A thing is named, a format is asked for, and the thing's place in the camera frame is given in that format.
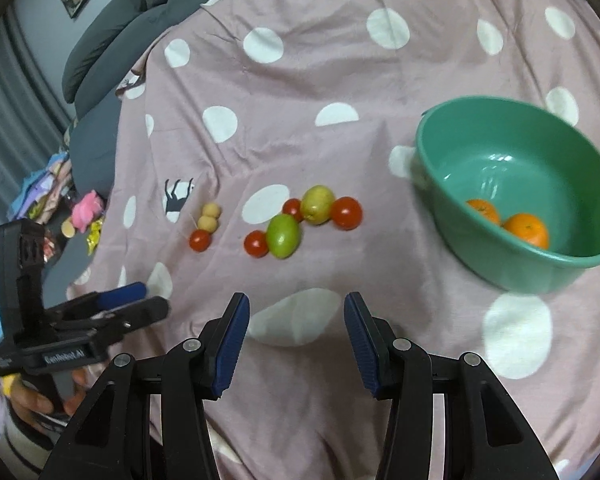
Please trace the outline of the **person's left hand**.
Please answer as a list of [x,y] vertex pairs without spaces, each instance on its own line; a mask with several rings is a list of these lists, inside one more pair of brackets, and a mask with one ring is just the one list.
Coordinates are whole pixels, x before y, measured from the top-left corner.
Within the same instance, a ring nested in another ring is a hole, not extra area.
[[[86,397],[87,370],[85,368],[73,370],[72,380],[74,383],[74,395],[64,402],[64,411],[69,416],[72,416],[76,412]],[[44,432],[45,428],[40,424],[38,414],[49,415],[55,411],[53,403],[45,396],[42,396],[41,393],[28,388],[22,382],[19,375],[12,382],[9,402],[16,415],[23,422],[41,432]]]

